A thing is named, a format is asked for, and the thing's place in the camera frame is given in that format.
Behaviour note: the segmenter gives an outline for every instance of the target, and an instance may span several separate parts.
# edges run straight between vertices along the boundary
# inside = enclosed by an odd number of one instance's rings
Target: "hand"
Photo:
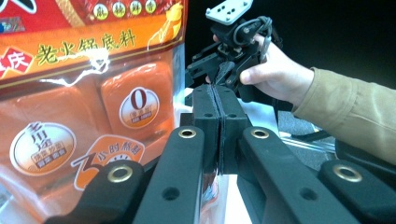
[[[255,35],[260,43],[264,37]],[[240,75],[240,81],[245,85],[255,85],[260,91],[294,106],[299,106],[314,79],[314,71],[305,68],[286,56],[274,43],[271,43],[266,62],[250,67]]]

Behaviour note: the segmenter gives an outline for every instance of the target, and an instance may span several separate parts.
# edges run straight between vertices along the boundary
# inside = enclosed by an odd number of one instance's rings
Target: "plastic packaging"
[[[65,215],[101,167],[161,155],[183,99],[187,1],[144,2],[1,4],[1,223]]]

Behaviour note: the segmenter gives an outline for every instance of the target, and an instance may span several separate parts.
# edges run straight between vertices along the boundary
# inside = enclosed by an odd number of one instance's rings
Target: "metal grommet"
[[[254,130],[252,130],[250,133],[251,133],[251,135],[253,135],[254,137],[256,137],[256,138],[261,138],[261,139],[264,139],[264,138],[267,138],[267,137],[270,136],[270,134],[269,134],[268,132],[266,132],[266,131],[264,131],[264,130],[260,130],[260,129],[254,129]]]
[[[345,179],[346,181],[349,182],[357,183],[363,180],[361,174],[349,166],[338,164],[338,165],[334,165],[332,170],[338,177]]]
[[[178,132],[178,135],[182,138],[193,138],[197,135],[197,132],[193,129],[183,129]]]
[[[122,171],[122,170],[125,172],[125,174],[115,175],[117,171]],[[107,179],[113,183],[120,183],[129,179],[132,176],[132,173],[133,173],[132,168],[127,165],[117,166],[111,169],[111,171],[107,175]]]

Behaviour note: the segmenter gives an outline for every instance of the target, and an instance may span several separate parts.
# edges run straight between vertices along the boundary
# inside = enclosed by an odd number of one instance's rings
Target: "white mounting plate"
[[[206,17],[224,25],[231,25],[248,11],[253,0],[226,0],[206,10]]]

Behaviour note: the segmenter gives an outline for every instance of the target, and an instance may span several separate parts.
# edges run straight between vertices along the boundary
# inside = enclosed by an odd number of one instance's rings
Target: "beige jacket sleeve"
[[[293,114],[396,164],[396,91],[331,71],[314,71],[314,81]]]

